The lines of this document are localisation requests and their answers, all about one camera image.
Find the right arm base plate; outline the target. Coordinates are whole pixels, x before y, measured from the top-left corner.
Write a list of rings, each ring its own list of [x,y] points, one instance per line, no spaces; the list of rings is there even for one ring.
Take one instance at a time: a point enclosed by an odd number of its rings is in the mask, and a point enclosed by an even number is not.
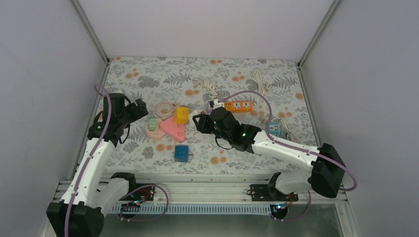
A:
[[[298,194],[283,194],[267,184],[252,184],[246,194],[252,201],[298,201]]]

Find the aluminium rail frame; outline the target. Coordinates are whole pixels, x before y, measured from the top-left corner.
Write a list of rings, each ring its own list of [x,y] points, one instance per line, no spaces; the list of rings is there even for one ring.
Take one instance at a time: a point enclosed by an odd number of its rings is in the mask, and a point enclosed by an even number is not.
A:
[[[267,184],[270,174],[147,174],[136,173],[138,183],[156,184],[168,194],[170,204],[250,204],[247,190],[251,184]],[[53,202],[58,202],[70,180],[59,181]],[[334,204],[347,202],[345,192],[336,198],[326,198],[310,191],[312,204]]]

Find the white plug adapter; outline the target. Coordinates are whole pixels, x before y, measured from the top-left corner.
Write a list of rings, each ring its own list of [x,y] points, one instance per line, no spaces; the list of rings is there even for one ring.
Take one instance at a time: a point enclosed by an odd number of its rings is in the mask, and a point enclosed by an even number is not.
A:
[[[195,123],[193,121],[193,116],[197,116],[197,115],[200,115],[200,114],[206,115],[207,112],[205,110],[194,110],[189,114],[188,118],[189,118],[189,124],[190,124],[191,127],[195,127]]]

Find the orange power strip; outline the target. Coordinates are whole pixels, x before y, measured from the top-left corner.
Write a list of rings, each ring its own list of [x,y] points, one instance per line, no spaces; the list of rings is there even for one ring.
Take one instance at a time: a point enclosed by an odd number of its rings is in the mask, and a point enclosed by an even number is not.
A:
[[[224,107],[231,113],[248,113],[253,110],[252,101],[226,101]]]

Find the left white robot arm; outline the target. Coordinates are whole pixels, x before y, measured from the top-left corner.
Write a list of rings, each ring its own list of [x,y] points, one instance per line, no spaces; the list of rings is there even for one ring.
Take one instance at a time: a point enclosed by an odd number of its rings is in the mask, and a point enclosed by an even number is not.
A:
[[[98,237],[106,215],[123,197],[137,195],[135,175],[117,172],[101,182],[108,159],[122,144],[131,123],[149,114],[141,99],[131,102],[122,93],[110,93],[103,99],[103,111],[88,130],[83,159],[71,184],[58,202],[49,204],[46,215],[58,237]]]

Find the teal power strip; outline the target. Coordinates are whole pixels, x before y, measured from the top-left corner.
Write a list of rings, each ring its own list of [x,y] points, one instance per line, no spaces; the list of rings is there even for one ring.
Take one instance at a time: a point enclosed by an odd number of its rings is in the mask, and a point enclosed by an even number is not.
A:
[[[281,135],[281,129],[277,122],[270,122],[268,131],[271,135],[276,136],[276,137],[280,137]]]

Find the yellow cube socket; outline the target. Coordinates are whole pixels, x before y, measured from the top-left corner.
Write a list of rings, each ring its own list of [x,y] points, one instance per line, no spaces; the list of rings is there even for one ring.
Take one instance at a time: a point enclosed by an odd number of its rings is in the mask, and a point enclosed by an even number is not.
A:
[[[189,120],[189,108],[177,106],[173,113],[173,121],[177,124],[186,124]]]

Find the pink triangular power strip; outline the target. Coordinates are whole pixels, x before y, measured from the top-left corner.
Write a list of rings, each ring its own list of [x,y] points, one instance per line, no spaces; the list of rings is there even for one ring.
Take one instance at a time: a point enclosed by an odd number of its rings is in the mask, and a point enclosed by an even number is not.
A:
[[[174,122],[174,118],[170,117],[159,124],[159,129],[167,136],[178,143],[185,141],[184,124]]]

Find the dark blue cube socket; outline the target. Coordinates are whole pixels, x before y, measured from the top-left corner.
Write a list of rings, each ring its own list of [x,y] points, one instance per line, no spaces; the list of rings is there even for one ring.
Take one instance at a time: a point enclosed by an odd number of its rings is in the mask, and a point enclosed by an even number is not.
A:
[[[175,162],[188,162],[189,161],[189,146],[176,145],[174,149]]]

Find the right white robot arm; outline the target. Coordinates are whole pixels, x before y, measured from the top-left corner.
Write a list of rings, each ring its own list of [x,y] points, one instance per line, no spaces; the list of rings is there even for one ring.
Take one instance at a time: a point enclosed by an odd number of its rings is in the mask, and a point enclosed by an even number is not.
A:
[[[209,115],[192,117],[196,129],[223,139],[235,150],[266,155],[296,165],[296,173],[276,172],[268,184],[268,196],[280,201],[290,193],[313,190],[326,198],[337,197],[344,176],[343,163],[334,146],[306,146],[273,137],[259,127],[239,123],[230,111],[220,107]]]

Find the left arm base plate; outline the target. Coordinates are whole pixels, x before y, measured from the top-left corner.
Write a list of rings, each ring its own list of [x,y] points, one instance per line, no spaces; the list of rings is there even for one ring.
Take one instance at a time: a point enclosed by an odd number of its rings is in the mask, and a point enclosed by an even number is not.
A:
[[[133,190],[128,191],[118,201],[152,201],[154,198],[155,187],[141,188],[145,184],[137,184]]]

